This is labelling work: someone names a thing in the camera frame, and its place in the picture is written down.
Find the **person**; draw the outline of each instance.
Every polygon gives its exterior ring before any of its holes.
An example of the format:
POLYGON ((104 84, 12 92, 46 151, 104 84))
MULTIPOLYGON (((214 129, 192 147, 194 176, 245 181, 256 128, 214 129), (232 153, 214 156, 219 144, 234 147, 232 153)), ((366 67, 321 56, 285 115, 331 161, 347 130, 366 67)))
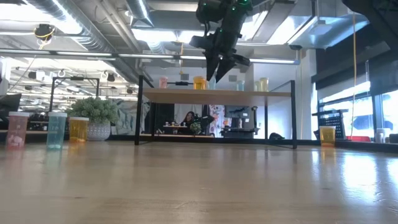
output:
POLYGON ((186 125, 187 128, 180 128, 180 133, 181 134, 193 134, 191 131, 191 124, 193 124, 193 119, 195 118, 195 114, 193 111, 189 111, 187 115, 185 115, 184 120, 181 122, 181 126, 186 125))

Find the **potted plant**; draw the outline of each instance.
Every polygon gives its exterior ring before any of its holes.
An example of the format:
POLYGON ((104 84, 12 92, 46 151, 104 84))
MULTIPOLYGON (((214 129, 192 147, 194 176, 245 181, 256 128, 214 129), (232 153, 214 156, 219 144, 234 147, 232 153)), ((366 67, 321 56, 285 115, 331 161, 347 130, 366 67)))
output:
POLYGON ((118 120, 116 105, 100 98, 77 100, 67 111, 69 116, 89 118, 87 139, 89 141, 104 141, 111 134, 111 122, 118 120))

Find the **white pot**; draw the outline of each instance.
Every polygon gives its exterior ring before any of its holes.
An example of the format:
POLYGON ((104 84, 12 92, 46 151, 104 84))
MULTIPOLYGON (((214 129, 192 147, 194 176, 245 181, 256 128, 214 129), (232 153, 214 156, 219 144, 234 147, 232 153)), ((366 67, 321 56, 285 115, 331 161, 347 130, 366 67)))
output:
POLYGON ((111 123, 104 124, 89 123, 87 127, 87 140, 89 141, 104 141, 109 138, 111 134, 111 123))

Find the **robotic arm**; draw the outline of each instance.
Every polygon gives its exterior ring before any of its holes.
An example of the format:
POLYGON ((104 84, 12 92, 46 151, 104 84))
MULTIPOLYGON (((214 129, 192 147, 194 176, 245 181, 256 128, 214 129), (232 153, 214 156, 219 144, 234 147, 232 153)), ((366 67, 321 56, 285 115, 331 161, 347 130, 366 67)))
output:
POLYGON ((235 54, 235 46, 238 38, 242 37, 240 31, 251 10, 251 0, 199 0, 197 19, 205 25, 205 35, 193 36, 189 44, 205 50, 208 81, 216 73, 218 82, 237 63, 250 65, 248 58, 235 54), (221 26, 214 34, 208 35, 210 22, 219 21, 221 26))

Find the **long dark hair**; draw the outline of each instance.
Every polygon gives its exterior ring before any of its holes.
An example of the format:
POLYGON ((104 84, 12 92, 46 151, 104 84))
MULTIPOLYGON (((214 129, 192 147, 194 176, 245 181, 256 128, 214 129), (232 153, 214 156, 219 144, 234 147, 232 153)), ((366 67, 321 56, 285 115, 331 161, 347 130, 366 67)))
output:
POLYGON ((190 120, 189 122, 193 122, 193 119, 195 118, 195 113, 194 113, 193 111, 189 111, 189 112, 187 113, 187 115, 185 115, 185 118, 184 118, 184 121, 183 121, 183 122, 185 122, 185 123, 188 122, 188 121, 187 121, 187 116, 188 116, 188 114, 191 114, 191 115, 192 115, 192 120, 190 120))

